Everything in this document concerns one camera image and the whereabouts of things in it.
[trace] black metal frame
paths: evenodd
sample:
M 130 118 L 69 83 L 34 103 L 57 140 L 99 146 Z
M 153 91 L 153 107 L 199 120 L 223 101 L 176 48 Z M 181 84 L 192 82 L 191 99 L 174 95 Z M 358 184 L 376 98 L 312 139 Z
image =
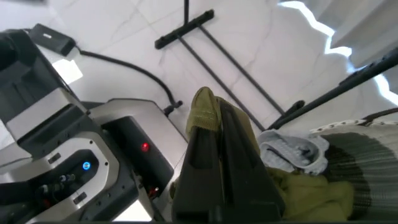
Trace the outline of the black metal frame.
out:
M 267 99 L 267 101 L 280 113 L 278 118 L 267 129 L 279 129 L 284 124 L 292 121 L 295 118 L 315 109 L 316 107 L 336 98 L 346 91 L 362 84 L 363 82 L 377 76 L 378 74 L 398 65 L 398 50 L 394 49 L 389 55 L 384 56 L 380 61 L 368 65 L 366 68 L 353 73 L 349 78 L 343 80 L 340 85 L 321 97 L 305 105 L 303 100 L 295 102 L 287 111 L 284 111 L 275 100 L 248 74 L 245 69 L 228 53 L 228 51 L 202 26 L 205 22 L 214 18 L 214 10 L 209 10 L 189 21 L 189 0 L 184 0 L 184 24 L 183 26 L 173 30 L 171 33 L 162 36 L 155 41 L 155 48 L 161 49 L 175 40 L 179 40 L 184 47 L 195 57 L 195 59 L 205 68 L 205 70 L 218 82 L 225 92 L 236 102 L 236 104 L 250 117 L 253 123 L 261 130 L 265 131 L 264 126 L 254 117 L 254 115 L 246 108 L 246 106 L 233 94 L 233 92 L 221 81 L 217 74 L 206 64 L 206 62 L 188 45 L 182 38 L 183 35 L 189 33 L 195 28 L 199 28 L 215 45 L 216 47 L 231 61 L 233 65 L 256 87 L 260 94 Z

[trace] blue light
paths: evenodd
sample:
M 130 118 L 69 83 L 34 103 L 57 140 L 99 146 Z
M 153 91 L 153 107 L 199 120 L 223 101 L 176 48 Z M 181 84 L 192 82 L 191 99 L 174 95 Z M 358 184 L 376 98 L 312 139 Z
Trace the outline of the blue light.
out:
M 83 170 L 89 170 L 91 167 L 91 164 L 89 162 L 84 162 L 83 163 Z

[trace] green garment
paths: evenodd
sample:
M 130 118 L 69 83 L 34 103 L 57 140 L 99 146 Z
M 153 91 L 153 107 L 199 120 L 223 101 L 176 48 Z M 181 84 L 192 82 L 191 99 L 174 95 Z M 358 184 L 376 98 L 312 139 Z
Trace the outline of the green garment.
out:
M 203 87 L 192 100 L 186 132 L 194 126 L 219 131 L 221 112 L 219 101 L 224 99 L 214 96 L 213 92 Z M 256 138 L 246 113 L 234 107 L 255 150 L 259 153 Z M 309 176 L 298 172 L 288 173 L 267 167 L 285 202 L 284 220 L 303 222 L 338 222 L 345 221 L 353 211 L 354 190 L 349 182 L 328 183 L 324 176 Z

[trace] woven basket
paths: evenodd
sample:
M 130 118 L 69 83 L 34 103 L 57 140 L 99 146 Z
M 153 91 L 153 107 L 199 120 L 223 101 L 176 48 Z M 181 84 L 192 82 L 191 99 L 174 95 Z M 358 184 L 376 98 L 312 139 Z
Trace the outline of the woven basket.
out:
M 373 121 L 377 117 L 311 130 L 330 143 L 323 175 L 355 188 L 351 220 L 398 220 L 398 122 Z

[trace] white tile floor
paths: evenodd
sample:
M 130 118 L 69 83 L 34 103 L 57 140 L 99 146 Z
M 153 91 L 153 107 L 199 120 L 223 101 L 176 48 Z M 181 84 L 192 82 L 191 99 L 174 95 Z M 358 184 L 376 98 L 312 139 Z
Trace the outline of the white tile floor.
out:
M 184 106 L 170 116 L 182 131 L 190 101 L 201 86 L 209 86 L 216 95 L 231 100 L 181 43 L 162 50 L 154 48 L 156 39 L 182 25 L 182 0 L 47 2 L 47 6 L 39 6 L 0 1 L 0 30 L 32 27 L 39 22 L 74 37 L 83 49 L 147 69 L 166 82 L 176 99 L 184 101 Z M 316 22 L 309 22 L 298 9 L 278 6 L 276 0 L 191 0 L 190 17 L 211 8 L 215 18 L 205 27 L 285 110 L 297 100 L 314 100 L 349 74 L 349 61 L 344 55 L 326 54 L 331 52 L 328 33 L 314 29 Z M 199 30 L 184 39 L 265 127 L 278 117 L 276 110 Z M 72 58 L 83 77 L 70 86 L 82 100 L 130 97 L 154 100 L 160 107 L 168 105 L 162 89 L 134 70 L 92 58 Z M 55 62 L 59 57 L 52 55 L 49 59 Z M 382 77 L 378 80 L 379 86 L 384 84 L 384 95 L 390 96 Z M 380 94 L 379 86 L 370 80 L 284 128 L 308 130 L 396 106 Z M 395 96 L 390 98 L 398 103 Z M 386 119 L 398 119 L 398 115 Z

